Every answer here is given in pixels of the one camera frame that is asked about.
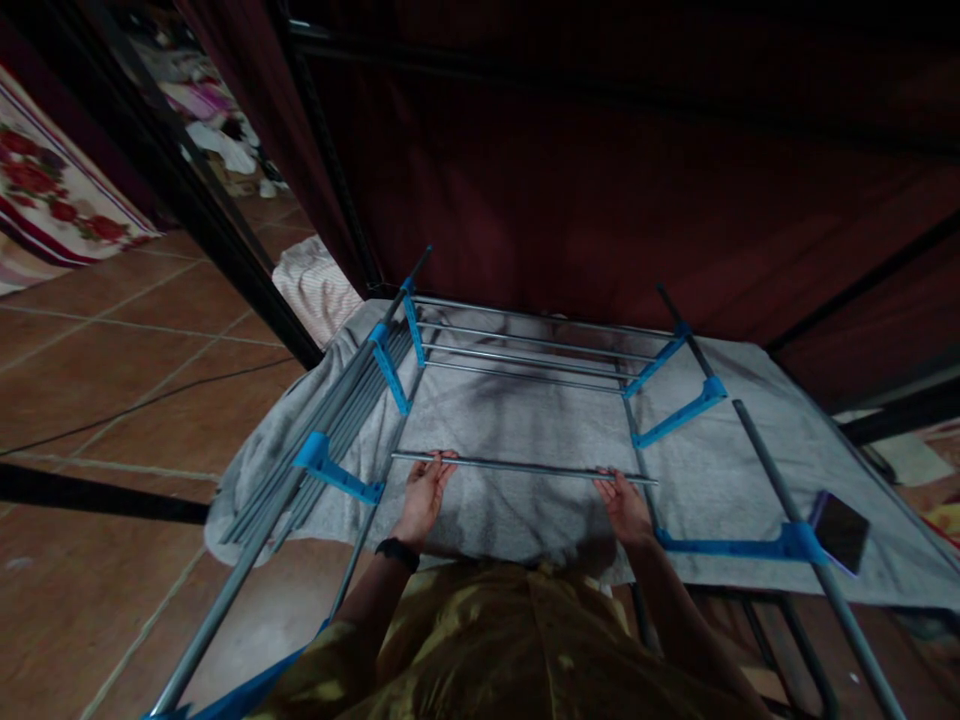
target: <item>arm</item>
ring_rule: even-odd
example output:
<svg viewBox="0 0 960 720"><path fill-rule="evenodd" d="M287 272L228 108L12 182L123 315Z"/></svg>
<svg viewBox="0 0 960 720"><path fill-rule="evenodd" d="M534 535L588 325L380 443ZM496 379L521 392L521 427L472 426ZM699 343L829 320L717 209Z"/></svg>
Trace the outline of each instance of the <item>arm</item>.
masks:
<svg viewBox="0 0 960 720"><path fill-rule="evenodd" d="M456 465L443 458L456 457L451 451L430 453L430 463L414 463L407 478L403 513L388 537L395 537L418 555L423 552L427 535L440 514L443 491L456 471ZM375 555L356 587L347 595L331 622L348 622L357 629L365 661L373 668L393 613L410 579L410 571L399 560Z"/></svg>
<svg viewBox="0 0 960 720"><path fill-rule="evenodd" d="M614 471L613 481L594 480L643 593L666 659L720 690L732 693L769 717L760 695L727 656L657 542L639 491Z"/></svg>

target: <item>drying rack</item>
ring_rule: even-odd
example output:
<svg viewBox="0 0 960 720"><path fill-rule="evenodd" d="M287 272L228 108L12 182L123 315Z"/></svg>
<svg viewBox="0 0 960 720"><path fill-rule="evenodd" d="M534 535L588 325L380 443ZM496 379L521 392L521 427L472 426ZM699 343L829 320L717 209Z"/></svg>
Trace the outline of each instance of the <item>drying rack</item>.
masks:
<svg viewBox="0 0 960 720"><path fill-rule="evenodd" d="M673 316L675 325L672 333L529 315L418 295L414 279L429 257L431 250L432 248L427 248L413 272L401 285L400 291L390 303L382 320L377 323L357 352L354 353L324 397L312 411L306 413L306 420L301 423L299 431L294 433L294 442L281 455L267 478L254 491L223 534L221 542L233 542L240 545L239 560L206 618L201 623L197 634L181 657L156 705L146 717L177 719L187 717L189 708L178 708L183 692L257 558L265 548L268 552L276 553L289 534L305 523L324 490L327 487L334 487L368 505L369 509L360 526L357 540L354 543L353 554L344 572L333 608L320 628L320 631L323 631L346 596L360 552L383 496L386 479L393 460L430 459L430 456L425 453L401 449L400 441L424 372L429 367L441 367L448 370L455 369L523 381L551 383L588 391L619 394L623 400L626 422L630 430L637 466L640 471L639 474L629 474L626 477L643 490L657 539L664 549L668 552L809 564L813 568L830 606L836 613L844 635L864 671L884 716L898 720L905 718L890 685L883 675L883 671L840 591L826 553L820 547L811 526L801 517L800 511L794 503L783 477L780 475L780 471L777 469L763 438L757 431L756 425L742 401L733 400L734 410L787 517L787 522L783 523L781 527L780 537L772 541L674 539L660 522L651 492L652 486L657 485L658 482L647 474L642 450L728 397L722 381L716 376L704 356L690 326L684 322L663 286L658 286L657 290ZM542 338L489 332L477 328L423 320L418 313L418 304L483 311L540 322L601 330L608 333L624 333L662 341L664 345L656 355L646 356L607 348L554 342ZM401 321L397 321L395 316L401 306L403 307L404 317ZM518 356L488 350L473 350L443 345L433 340L425 342L422 335L423 330L432 331L434 336L442 335L442 333L479 335L507 342L522 342L552 350L589 354L610 362L612 367L609 369L598 368L596 363L591 363L589 366L578 366L552 359L530 357L529 355ZM405 390L397 373L397 368L409 353L411 347L416 353L418 367L409 390ZM689 348L703 371L704 380L700 394L666 419L641 432L630 399L641 390L657 370L684 347ZM537 367L554 373L585 376L594 380L599 378L607 384L579 382L554 376L531 376L522 372L441 362L431 359L434 352L466 356L479 360L494 360L498 364ZM631 363L639 361L643 363L643 366L639 372L631 374L624 371L622 367L626 361ZM339 463L356 439L374 405L388 388L400 411L400 420L388 439L388 454L384 462L381 467L376 469L374 477L369 482L365 482L346 471ZM504 472L524 472L582 479L609 479L609 476L592 470L503 462L487 458L451 458L445 462ZM287 513L286 521L279 523L284 513ZM245 683L193 717L198 720L243 717L259 704L259 701L272 687L276 678L299 654L298 651L268 668L253 680Z"/></svg>

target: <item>wire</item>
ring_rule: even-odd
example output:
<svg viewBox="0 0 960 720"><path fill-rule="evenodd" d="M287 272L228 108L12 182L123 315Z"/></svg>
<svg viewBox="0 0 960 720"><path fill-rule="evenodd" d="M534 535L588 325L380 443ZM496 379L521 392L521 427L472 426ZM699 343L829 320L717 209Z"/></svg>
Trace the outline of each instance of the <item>wire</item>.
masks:
<svg viewBox="0 0 960 720"><path fill-rule="evenodd" d="M139 405L134 405L133 407L128 407L126 410L122 412L118 412L116 415L111 415L110 417L102 418L100 420L97 420L96 422L90 423L89 425L84 425L83 427L74 428L73 430L68 430L65 433L60 433L59 435L54 435L53 437L44 438L43 440L37 440L36 442L28 443L27 445L21 445L20 447L15 447L12 450L4 450L3 452L0 452L0 458L6 457L7 455L12 455L13 453L23 452L24 450L30 450L31 448L35 448L38 445L46 445L48 442L53 442L54 440L60 440L61 438L70 437L71 435L76 435L77 433L81 433L84 430L90 430L92 428L98 427L99 425L104 425L112 420L122 418L124 415L129 415L130 413L136 412L137 410L142 410L148 405L153 405L155 402L160 402L161 400L165 400L171 395L176 395L177 393L181 393L184 390L195 388L198 385L205 385L208 382L215 382L217 380L226 380L227 378L237 377L238 375L246 375L247 373L256 372L257 370L266 370L267 368L274 367L275 365L282 365L285 362L290 362L293 359L294 358L289 357L289 358L284 358L283 360L274 360L271 363L267 363L265 365L257 365L252 368L247 368L246 370L238 370L237 372L227 373L226 375L216 375L212 378L195 380L192 383L187 383L183 387L178 387L176 390L165 392L163 393L163 395L157 395L157 397L151 398L146 402L142 402Z"/></svg>

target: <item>black watch strap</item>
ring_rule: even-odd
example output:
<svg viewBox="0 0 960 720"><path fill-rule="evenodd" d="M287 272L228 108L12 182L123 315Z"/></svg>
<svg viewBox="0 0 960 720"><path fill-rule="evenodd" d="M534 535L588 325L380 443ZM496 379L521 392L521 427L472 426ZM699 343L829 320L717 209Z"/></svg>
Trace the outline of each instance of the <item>black watch strap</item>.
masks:
<svg viewBox="0 0 960 720"><path fill-rule="evenodd" d="M396 538L387 538L377 545L377 553L383 553L384 557L396 558L407 566L411 575L420 567L420 555Z"/></svg>

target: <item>phone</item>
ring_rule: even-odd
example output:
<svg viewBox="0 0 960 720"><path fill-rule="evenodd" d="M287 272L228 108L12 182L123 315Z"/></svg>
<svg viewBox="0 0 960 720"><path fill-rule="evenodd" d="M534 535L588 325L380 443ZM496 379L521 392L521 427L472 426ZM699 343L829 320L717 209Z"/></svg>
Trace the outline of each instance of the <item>phone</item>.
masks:
<svg viewBox="0 0 960 720"><path fill-rule="evenodd" d="M867 545L870 521L836 495L821 490L813 506L810 525L830 559L856 577Z"/></svg>

